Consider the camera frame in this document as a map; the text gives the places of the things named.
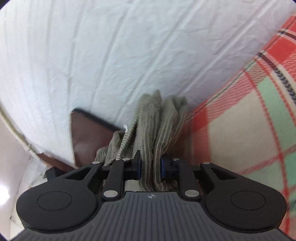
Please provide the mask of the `green striped checked shirt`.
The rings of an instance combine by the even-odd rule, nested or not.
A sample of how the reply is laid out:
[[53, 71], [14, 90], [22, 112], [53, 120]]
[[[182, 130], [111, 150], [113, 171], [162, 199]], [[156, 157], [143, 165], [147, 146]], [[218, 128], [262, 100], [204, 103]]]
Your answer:
[[132, 124], [116, 131], [109, 145], [97, 150], [95, 161], [110, 166], [121, 158], [133, 158], [140, 151], [142, 191], [170, 191], [170, 181], [161, 180], [160, 159], [176, 143], [189, 110], [188, 100], [172, 95], [162, 99], [161, 92], [144, 93], [137, 102]]

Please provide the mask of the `dark brown wooden board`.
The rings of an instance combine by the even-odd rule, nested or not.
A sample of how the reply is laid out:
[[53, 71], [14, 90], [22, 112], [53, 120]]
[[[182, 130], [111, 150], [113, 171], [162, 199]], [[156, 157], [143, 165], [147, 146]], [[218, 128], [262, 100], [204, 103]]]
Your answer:
[[82, 167], [95, 160], [98, 149], [108, 146], [120, 128], [91, 113], [75, 108], [70, 113], [71, 137], [75, 165]]

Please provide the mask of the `red plaid bed sheet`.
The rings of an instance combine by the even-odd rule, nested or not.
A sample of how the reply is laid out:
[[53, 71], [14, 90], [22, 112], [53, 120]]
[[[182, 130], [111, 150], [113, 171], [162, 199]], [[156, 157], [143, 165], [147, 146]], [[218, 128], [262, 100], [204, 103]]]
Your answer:
[[278, 190], [295, 237], [295, 16], [254, 59], [188, 115], [170, 154], [212, 162]]

